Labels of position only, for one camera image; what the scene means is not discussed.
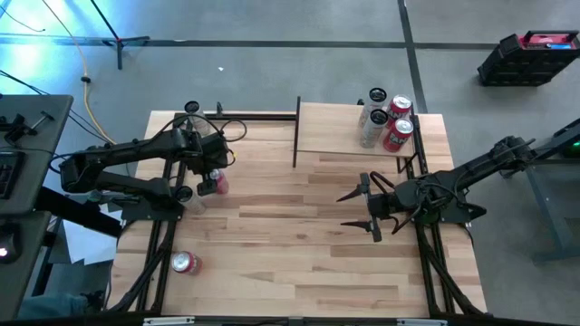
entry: yellow cable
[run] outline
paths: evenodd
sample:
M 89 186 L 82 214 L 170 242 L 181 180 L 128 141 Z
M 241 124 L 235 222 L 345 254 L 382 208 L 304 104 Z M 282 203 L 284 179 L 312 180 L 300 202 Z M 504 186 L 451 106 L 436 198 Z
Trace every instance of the yellow cable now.
M 56 13 L 46 3 L 46 1 L 43 0 L 43 3 L 44 3 L 44 5 L 46 5 L 46 7 L 48 8 L 48 10 L 50 10 L 51 13 L 53 13 L 54 18 L 56 18 L 56 20 L 58 20 L 58 22 L 61 23 L 61 25 L 66 30 L 66 33 L 68 33 L 69 36 L 71 36 L 71 39 L 74 42 L 74 45 L 76 46 L 77 50 L 79 50 L 79 54 L 81 55 L 83 76 L 88 78 L 89 77 L 89 73 L 88 73 L 88 70 L 87 70 L 87 61 L 84 58 L 84 54 L 82 53 L 81 46 L 76 42 L 76 39 L 74 38 L 73 34 L 71 34 L 71 31 L 69 31 L 69 29 L 66 28 L 66 26 L 64 25 L 64 23 L 61 20 L 61 18 L 59 18 L 58 15 L 56 15 Z M 83 83 L 83 87 L 82 87 L 82 97 L 83 97 L 83 101 L 84 101 L 84 107 L 87 110 L 87 112 L 89 113 L 89 117 L 91 117 L 92 123 L 94 123 L 95 127 L 97 127 L 97 129 L 99 130 L 99 133 L 101 133 L 101 135 L 105 139 L 107 139 L 112 144 L 116 144 L 116 142 L 111 137 L 109 137 L 109 135 L 107 135 L 107 133 L 105 132 L 105 130 L 102 129 L 102 127 L 99 124 L 99 122 L 94 118 L 94 115 L 92 114 L 91 106 L 89 105 L 89 90 L 88 90 L 89 89 L 89 83 L 86 82 L 86 81 L 83 81 L 82 83 Z

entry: wooden board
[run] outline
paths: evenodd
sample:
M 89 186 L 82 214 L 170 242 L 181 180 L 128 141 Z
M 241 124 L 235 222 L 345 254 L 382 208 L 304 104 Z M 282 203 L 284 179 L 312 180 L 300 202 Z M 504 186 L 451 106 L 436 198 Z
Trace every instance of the wooden board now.
M 398 152 L 382 147 L 387 136 L 385 129 L 372 149 L 360 145 L 361 129 L 358 127 L 362 105 L 309 103 L 300 104 L 298 150 L 317 153 L 338 153 L 410 158 L 413 155 L 412 139 Z
M 152 136 L 174 112 L 153 111 Z M 420 115 L 431 170 L 453 168 L 440 115 Z M 417 240 L 412 226 L 374 244 L 363 230 L 341 226 L 365 218 L 361 197 L 335 203 L 377 170 L 394 183 L 396 159 L 329 153 L 298 154 L 292 168 L 294 123 L 248 122 L 247 137 L 231 143 L 237 162 L 225 173 L 226 196 L 204 197 L 202 216 L 185 214 L 173 250 L 188 250 L 204 263 L 198 276 L 169 271 L 164 314 L 327 317 L 426 317 Z M 241 128 L 227 127 L 235 137 Z M 163 161 L 139 164 L 137 177 L 161 175 Z M 195 186 L 198 177 L 188 174 Z M 112 269 L 110 305 L 118 302 L 145 261 L 151 222 L 137 222 L 119 242 Z M 480 309 L 485 303 L 471 242 L 456 225 L 442 225 L 449 270 Z M 442 307 L 440 282 L 435 278 Z M 150 300 L 157 275 L 151 279 Z

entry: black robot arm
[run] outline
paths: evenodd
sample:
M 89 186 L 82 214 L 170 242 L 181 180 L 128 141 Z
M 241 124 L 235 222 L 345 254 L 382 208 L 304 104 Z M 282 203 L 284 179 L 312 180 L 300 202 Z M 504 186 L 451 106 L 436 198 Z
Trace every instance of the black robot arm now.
M 117 145 L 91 147 L 72 154 L 60 164 L 63 190 L 84 193 L 94 189 L 143 196 L 161 206 L 174 204 L 169 181 L 163 178 L 141 180 L 103 171 L 106 167 L 149 158 L 170 158 L 183 161 L 194 174 L 201 175 L 198 194 L 216 192 L 216 181 L 209 177 L 215 168 L 227 167 L 226 140 L 222 132 L 200 137 L 196 131 L 171 129 L 151 139 L 134 140 Z
M 451 171 L 438 171 L 407 180 L 395 186 L 376 172 L 361 174 L 361 185 L 349 195 L 339 199 L 343 201 L 364 195 L 369 210 L 367 221 L 348 222 L 344 225 L 357 226 L 372 233 L 374 242 L 382 240 L 378 221 L 394 219 L 392 233 L 397 233 L 411 220 L 419 223 L 432 223 L 439 220 L 445 212 L 445 222 L 467 223 L 486 214 L 486 209 L 467 203 L 464 190 L 500 170 L 522 170 L 527 163 L 536 157 L 536 152 L 529 148 L 534 139 L 524 141 L 513 136 L 506 137 L 495 144 L 488 153 L 454 168 Z M 369 176 L 382 190 L 381 194 L 371 194 Z M 385 190 L 379 180 L 393 189 Z M 395 213 L 410 213 L 399 223 Z

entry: tripod stand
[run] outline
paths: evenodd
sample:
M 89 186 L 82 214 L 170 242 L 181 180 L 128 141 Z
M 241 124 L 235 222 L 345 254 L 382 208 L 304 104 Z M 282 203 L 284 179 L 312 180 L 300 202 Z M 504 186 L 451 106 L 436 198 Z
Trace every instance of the tripod stand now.
M 97 12 L 99 12 L 99 16 L 107 24 L 107 27 L 109 27 L 109 30 L 111 31 L 112 35 L 115 37 L 114 44 L 117 45 L 117 68 L 119 70 L 122 70 L 123 69 L 123 60 L 121 57 L 121 51 L 123 50 L 123 47 L 125 47 L 126 43 L 132 42 L 132 41 L 144 41 L 146 43 L 148 40 L 150 40 L 150 37 L 137 36 L 137 37 L 128 37 L 125 39 L 119 38 L 119 36 L 115 33 L 115 30 L 112 29 L 111 24 L 109 24 L 109 21 L 107 20 L 107 18 L 105 18 L 104 14 L 102 14 L 101 9 L 99 9 L 99 6 L 97 6 L 97 4 L 95 4 L 94 0 L 91 0 L 91 3 L 92 3 L 92 5 L 94 5 L 94 8 L 97 9 Z M 102 41 L 102 42 L 108 46 L 114 46 L 113 43 L 110 41 Z

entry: gray floor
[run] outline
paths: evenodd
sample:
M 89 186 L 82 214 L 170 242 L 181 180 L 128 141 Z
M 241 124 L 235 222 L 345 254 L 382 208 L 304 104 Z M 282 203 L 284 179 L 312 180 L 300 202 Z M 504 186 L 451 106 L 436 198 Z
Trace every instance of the gray floor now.
M 396 0 L 98 3 L 121 37 L 403 41 Z M 108 36 L 88 2 L 49 4 L 74 34 Z M 580 3 L 408 0 L 407 7 L 415 42 L 494 43 L 529 29 L 577 28 Z M 42 3 L 12 0 L 8 10 L 45 28 L 45 34 L 65 35 Z M 0 33 L 30 32 L 3 16 Z M 354 102 L 378 85 L 391 95 L 414 96 L 404 49 L 132 47 L 124 52 L 121 72 L 116 69 L 112 49 L 90 46 L 83 50 L 94 80 L 92 107 L 117 141 L 142 137 L 151 110 L 180 110 L 190 100 L 208 109 L 221 101 L 226 110 L 293 110 L 297 95 L 305 101 Z M 480 51 L 417 51 L 428 110 L 443 114 L 456 165 L 480 155 L 506 135 L 536 138 L 539 143 L 580 116 L 580 108 L 575 106 L 580 100 L 580 63 L 540 88 L 488 89 L 480 87 L 476 79 L 476 68 L 487 55 Z M 72 94 L 73 108 L 86 116 L 79 82 L 82 66 L 74 47 L 0 44 L 0 58 L 0 69 L 51 93 Z M 30 93 L 6 79 L 0 80 L 0 91 Z M 58 151 L 93 144 L 90 135 L 69 123 Z M 60 190 L 56 175 L 49 175 L 45 184 Z M 532 263 L 531 256 L 552 243 L 525 176 L 511 180 L 490 177 L 471 189 L 469 200 L 488 209 L 486 216 L 474 222 L 473 235 L 489 311 L 500 317 L 579 324 L 580 260 Z M 89 291 L 95 284 L 105 283 L 106 268 L 75 268 L 81 271 L 56 273 L 49 290 L 63 291 L 59 289 L 67 285 L 66 291 Z M 74 286 L 65 282 L 67 273 L 78 275 L 80 281 Z

